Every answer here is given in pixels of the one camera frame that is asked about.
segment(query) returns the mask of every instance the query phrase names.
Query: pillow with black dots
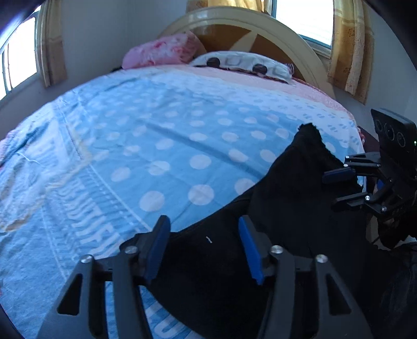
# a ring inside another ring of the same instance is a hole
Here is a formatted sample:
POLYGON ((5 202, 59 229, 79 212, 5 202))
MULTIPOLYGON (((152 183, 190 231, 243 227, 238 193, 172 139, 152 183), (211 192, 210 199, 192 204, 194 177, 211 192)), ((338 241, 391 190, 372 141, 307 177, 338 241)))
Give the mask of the pillow with black dots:
POLYGON ((217 51, 203 54, 190 62, 195 67, 213 67, 230 71, 243 71, 291 83, 294 67, 255 53, 217 51))

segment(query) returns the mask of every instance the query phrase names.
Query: bed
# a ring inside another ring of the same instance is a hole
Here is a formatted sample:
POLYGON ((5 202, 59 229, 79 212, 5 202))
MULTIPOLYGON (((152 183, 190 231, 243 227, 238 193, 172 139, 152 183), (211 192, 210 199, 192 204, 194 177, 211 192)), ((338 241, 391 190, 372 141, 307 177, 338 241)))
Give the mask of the bed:
MULTIPOLYGON (((240 8, 183 16, 207 51, 250 51, 295 65, 293 85, 188 65, 118 71, 46 104, 0 143, 0 303, 27 339, 80 256, 110 256, 159 215, 173 231, 258 182, 312 122, 340 160, 363 152, 353 116, 296 33, 240 8)), ((111 296, 111 284, 107 286, 111 296)), ((201 338, 141 290, 154 338, 201 338)), ((111 298, 109 334, 117 338, 111 298)))

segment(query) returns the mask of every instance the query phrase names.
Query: arched headboard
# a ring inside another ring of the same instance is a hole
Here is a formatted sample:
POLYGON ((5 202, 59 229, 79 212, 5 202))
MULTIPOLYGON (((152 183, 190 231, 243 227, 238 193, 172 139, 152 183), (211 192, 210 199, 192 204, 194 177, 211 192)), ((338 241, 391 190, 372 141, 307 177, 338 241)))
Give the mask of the arched headboard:
POLYGON ((207 52, 246 51, 295 65, 294 76, 335 98, 319 57, 294 31, 267 14, 237 7, 208 7, 185 14, 160 36, 191 30, 207 52))

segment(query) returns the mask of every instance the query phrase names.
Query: blue gripper pad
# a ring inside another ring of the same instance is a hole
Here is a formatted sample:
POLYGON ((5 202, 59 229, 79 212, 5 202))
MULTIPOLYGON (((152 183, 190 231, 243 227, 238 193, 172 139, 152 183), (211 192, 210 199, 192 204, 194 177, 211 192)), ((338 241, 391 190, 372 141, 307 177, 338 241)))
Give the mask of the blue gripper pad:
POLYGON ((256 280, 258 285, 262 285, 265 275, 262 269, 262 250, 257 244, 257 231, 251 219, 247 215, 239 218, 239 235, 245 249, 246 260, 251 271, 252 278, 256 280))
POLYGON ((148 284, 158 274, 170 233, 171 222, 169 218, 166 215, 160 216, 140 253, 141 257, 146 258, 146 269, 143 277, 148 284))
POLYGON ((332 171, 324 172, 322 182, 325 185, 336 182, 348 181, 356 176, 356 171, 350 167, 338 168, 332 171))

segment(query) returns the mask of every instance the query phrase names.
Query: blue polka dot bedsheet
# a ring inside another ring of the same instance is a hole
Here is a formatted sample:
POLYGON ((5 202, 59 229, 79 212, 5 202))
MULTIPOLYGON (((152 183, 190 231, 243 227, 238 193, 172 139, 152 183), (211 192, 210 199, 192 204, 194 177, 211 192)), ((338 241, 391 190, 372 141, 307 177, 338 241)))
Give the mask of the blue polka dot bedsheet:
MULTIPOLYGON (((0 303, 25 338, 36 337, 80 256, 115 254, 161 214, 173 231, 212 214, 267 173, 301 124, 316 125, 340 160, 363 152, 352 116, 287 91, 294 85, 199 72, 160 66, 99 77, 0 144, 0 303)), ((141 293, 154 338, 201 338, 141 293)))

